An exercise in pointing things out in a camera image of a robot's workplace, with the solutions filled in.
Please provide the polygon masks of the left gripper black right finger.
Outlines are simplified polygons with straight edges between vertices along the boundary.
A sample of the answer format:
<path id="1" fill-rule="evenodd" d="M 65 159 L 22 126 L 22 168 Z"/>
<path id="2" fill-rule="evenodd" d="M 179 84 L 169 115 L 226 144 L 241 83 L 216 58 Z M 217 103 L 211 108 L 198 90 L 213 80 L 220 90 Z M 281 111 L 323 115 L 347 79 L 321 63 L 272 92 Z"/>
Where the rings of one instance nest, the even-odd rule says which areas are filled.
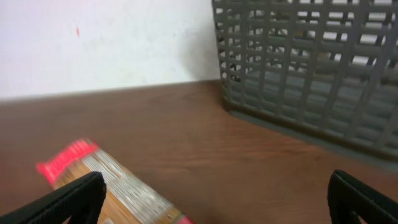
<path id="1" fill-rule="evenodd" d="M 397 224 L 397 202 L 343 170 L 333 171 L 327 200 L 332 224 Z"/>

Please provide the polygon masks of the grey plastic lattice basket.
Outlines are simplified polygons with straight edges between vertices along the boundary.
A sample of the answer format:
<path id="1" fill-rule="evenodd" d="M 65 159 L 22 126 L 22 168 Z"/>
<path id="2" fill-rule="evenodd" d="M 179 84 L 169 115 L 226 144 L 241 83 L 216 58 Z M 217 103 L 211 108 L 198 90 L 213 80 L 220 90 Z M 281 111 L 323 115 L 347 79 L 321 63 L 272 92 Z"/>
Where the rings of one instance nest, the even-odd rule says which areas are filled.
<path id="1" fill-rule="evenodd" d="M 397 1 L 212 1 L 226 109 L 397 162 Z"/>

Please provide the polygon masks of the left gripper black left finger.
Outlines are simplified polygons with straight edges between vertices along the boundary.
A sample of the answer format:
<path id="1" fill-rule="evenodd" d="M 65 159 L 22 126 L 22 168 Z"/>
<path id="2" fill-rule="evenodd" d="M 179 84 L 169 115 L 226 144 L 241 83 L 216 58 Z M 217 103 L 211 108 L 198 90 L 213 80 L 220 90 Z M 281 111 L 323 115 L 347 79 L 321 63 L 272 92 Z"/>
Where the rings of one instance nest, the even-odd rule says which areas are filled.
<path id="1" fill-rule="evenodd" d="M 100 172 L 90 172 L 40 199 L 1 216 L 1 223 L 96 224 L 106 198 Z"/>

